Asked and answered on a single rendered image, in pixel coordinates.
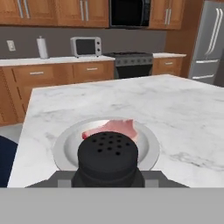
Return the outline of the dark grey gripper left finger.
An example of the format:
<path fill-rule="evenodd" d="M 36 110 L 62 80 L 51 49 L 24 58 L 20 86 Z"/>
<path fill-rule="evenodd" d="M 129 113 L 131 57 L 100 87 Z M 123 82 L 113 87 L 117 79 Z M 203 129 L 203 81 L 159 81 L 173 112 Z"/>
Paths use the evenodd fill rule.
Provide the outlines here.
<path fill-rule="evenodd" d="M 33 184 L 31 187 L 71 188 L 74 174 L 74 171 L 56 171 L 49 179 Z"/>

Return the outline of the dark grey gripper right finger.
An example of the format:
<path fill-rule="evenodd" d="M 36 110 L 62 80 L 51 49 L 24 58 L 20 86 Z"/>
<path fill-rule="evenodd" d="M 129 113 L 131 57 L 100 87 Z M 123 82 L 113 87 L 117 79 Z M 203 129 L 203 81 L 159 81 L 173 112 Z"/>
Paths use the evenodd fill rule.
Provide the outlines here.
<path fill-rule="evenodd" d="M 168 179 L 161 171 L 142 171 L 146 187 L 185 187 L 178 182 Z"/>

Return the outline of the black shaker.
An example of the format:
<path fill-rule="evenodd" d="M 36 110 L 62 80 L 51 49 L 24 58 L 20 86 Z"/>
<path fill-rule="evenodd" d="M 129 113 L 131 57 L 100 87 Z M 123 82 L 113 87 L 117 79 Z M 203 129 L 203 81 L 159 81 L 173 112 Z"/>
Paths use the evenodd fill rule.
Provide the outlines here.
<path fill-rule="evenodd" d="M 137 168 L 137 145 L 124 134 L 93 134 L 80 144 L 77 156 L 72 187 L 145 187 Z"/>

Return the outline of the grey round plate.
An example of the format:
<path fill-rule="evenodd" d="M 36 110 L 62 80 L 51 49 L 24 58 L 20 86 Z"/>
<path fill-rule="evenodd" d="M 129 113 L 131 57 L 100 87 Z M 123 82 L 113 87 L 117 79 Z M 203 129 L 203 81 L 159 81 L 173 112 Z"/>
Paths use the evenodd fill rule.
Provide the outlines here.
<path fill-rule="evenodd" d="M 102 126 L 109 120 L 124 120 L 124 117 L 88 118 L 62 132 L 52 147 L 53 159 L 57 167 L 62 171 L 76 171 L 78 169 L 77 151 L 83 142 L 81 134 L 86 130 Z M 137 132 L 137 166 L 140 171 L 149 171 L 158 161 L 160 153 L 158 139 L 147 126 L 140 122 L 134 121 L 134 128 Z"/>

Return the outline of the pink raw steak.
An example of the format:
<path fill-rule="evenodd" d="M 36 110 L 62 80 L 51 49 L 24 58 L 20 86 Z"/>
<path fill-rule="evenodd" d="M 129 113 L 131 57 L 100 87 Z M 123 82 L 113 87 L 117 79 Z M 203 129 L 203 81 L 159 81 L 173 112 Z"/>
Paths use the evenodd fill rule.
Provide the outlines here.
<path fill-rule="evenodd" d="M 132 119 L 126 120 L 109 120 L 107 123 L 98 126 L 94 129 L 88 129 L 82 132 L 81 137 L 86 139 L 93 134 L 104 132 L 104 131 L 113 131 L 122 133 L 125 136 L 129 137 L 135 143 L 137 142 L 137 131 L 134 129 L 134 121 Z"/>

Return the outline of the dark blue chair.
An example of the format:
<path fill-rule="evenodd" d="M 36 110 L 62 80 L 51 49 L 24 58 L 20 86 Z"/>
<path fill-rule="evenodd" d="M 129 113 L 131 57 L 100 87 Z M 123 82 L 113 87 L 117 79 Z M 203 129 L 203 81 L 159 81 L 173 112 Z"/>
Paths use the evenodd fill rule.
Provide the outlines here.
<path fill-rule="evenodd" d="M 17 147 L 17 143 L 0 136 L 0 187 L 8 185 Z"/>

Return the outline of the wooden base cupboards run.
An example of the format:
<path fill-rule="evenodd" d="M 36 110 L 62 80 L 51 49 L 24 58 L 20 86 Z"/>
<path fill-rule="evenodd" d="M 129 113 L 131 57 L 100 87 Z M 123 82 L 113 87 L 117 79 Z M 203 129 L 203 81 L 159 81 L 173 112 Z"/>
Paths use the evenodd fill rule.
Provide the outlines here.
<path fill-rule="evenodd" d="M 34 88 L 114 79 L 115 61 L 0 66 L 0 126 L 25 119 Z"/>

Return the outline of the wooden base cupboard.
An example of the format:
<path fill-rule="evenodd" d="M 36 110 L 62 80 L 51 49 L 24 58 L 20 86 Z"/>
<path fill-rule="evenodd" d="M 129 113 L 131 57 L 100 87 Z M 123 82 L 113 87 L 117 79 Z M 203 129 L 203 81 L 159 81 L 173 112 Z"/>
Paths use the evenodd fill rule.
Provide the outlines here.
<path fill-rule="evenodd" d="M 182 57 L 155 58 L 153 60 L 152 74 L 170 74 L 180 76 L 182 61 Z"/>

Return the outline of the black stove with oven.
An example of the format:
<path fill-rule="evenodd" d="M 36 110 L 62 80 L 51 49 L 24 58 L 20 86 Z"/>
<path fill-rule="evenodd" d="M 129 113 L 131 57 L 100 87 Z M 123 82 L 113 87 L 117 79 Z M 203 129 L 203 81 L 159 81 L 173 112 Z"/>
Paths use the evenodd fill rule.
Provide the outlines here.
<path fill-rule="evenodd" d="M 115 78 L 128 79 L 150 76 L 153 65 L 151 52 L 108 52 L 105 56 L 115 59 Z"/>

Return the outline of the white paper towel roll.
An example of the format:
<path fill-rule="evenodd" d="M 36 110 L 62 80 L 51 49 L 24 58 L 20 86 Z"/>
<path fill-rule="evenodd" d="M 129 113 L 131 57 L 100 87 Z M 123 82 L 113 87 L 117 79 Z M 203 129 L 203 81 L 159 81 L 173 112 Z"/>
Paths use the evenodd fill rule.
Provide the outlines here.
<path fill-rule="evenodd" d="M 42 60 L 48 59 L 48 52 L 47 52 L 47 48 L 46 48 L 46 40 L 42 36 L 39 36 L 37 38 L 37 44 L 38 44 L 39 57 Z"/>

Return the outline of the white toaster oven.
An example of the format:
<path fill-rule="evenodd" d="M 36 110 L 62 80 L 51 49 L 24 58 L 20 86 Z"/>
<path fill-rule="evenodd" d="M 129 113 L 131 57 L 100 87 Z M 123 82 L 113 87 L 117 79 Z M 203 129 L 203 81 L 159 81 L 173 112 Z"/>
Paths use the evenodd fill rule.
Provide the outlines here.
<path fill-rule="evenodd" d="M 77 58 L 102 55 L 102 40 L 99 37 L 73 37 L 70 44 L 72 55 Z"/>

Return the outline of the stainless steel fridge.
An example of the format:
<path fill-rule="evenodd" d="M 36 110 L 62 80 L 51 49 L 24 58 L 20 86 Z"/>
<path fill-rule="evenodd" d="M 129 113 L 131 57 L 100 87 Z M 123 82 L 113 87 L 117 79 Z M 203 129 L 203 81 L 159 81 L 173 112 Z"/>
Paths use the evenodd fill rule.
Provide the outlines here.
<path fill-rule="evenodd" d="M 188 78 L 214 84 L 224 49 L 224 3 L 205 1 Z"/>

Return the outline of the black microwave oven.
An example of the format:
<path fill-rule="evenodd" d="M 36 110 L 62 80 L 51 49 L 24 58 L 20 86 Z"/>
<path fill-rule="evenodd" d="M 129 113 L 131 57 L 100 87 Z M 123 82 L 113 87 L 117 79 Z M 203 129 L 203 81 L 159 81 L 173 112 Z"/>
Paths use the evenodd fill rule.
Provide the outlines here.
<path fill-rule="evenodd" d="M 109 0 L 109 27 L 139 29 L 150 24 L 151 0 Z"/>

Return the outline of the white wall socket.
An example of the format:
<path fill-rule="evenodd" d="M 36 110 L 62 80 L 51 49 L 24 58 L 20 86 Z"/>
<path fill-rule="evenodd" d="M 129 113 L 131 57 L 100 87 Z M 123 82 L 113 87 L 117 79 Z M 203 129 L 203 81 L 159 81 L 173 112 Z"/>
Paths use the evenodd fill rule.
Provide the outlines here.
<path fill-rule="evenodd" d="M 8 45 L 8 48 L 9 48 L 10 52 L 15 52 L 16 51 L 16 47 L 15 47 L 15 44 L 14 44 L 13 40 L 7 40 L 7 45 Z"/>

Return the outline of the wooden wall cupboard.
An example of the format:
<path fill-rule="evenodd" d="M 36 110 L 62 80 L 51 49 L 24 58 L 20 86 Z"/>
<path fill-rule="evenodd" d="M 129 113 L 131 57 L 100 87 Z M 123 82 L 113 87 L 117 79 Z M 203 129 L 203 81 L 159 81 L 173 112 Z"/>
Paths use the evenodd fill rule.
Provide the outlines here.
<path fill-rule="evenodd" d="M 179 30 L 186 0 L 150 0 L 150 29 Z"/>

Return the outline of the wooden wall cupboards run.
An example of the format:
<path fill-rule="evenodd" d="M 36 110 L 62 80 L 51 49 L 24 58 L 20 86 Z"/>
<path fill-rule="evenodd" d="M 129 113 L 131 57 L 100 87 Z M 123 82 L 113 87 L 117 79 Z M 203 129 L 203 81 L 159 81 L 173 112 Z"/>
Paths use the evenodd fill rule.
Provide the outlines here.
<path fill-rule="evenodd" d="M 109 0 L 0 0 L 0 25 L 108 28 Z"/>

